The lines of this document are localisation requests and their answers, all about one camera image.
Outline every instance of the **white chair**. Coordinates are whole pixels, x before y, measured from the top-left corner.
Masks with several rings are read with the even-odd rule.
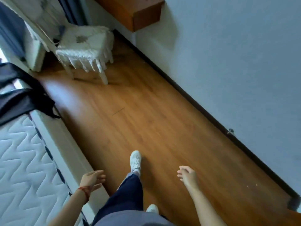
[[[99,72],[103,83],[108,84],[104,70],[108,61],[113,63],[114,43],[114,35],[108,28],[70,24],[58,0],[0,1],[25,21],[32,38],[42,42],[48,52],[53,52],[72,78],[71,65],[86,72]],[[64,33],[60,36],[62,26]],[[54,38],[60,38],[60,42],[55,44]]]

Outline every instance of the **red string bracelet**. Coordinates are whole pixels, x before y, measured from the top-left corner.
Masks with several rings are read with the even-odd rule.
[[[90,199],[91,187],[90,186],[82,186],[82,187],[78,188],[78,190],[84,191],[84,193],[86,195],[86,199],[87,199],[86,203],[88,203],[88,201]]]

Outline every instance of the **foot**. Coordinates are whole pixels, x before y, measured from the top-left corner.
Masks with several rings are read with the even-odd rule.
[[[151,212],[151,213],[156,213],[156,214],[159,214],[159,209],[156,205],[154,204],[151,204],[148,209],[146,210],[146,212]]]
[[[130,165],[131,165],[131,172],[138,172],[141,174],[141,154],[139,151],[133,151],[130,156]]]

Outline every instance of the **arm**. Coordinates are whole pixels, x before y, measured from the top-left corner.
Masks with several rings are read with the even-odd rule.
[[[226,226],[198,186],[197,174],[188,166],[180,166],[178,177],[194,202],[202,226]]]
[[[85,191],[88,193],[88,196],[90,196],[91,192],[102,186],[102,183],[105,182],[105,177],[106,175],[103,174],[103,171],[89,172],[84,174],[79,186],[88,186],[89,188],[85,189]],[[63,206],[60,213],[48,224],[48,226],[74,226],[82,207],[86,202],[87,197],[85,192],[77,189]]]

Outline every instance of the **zigzag quilted pattern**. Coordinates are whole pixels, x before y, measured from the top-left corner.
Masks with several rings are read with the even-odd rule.
[[[0,225],[47,225],[68,199],[28,115],[1,126]]]

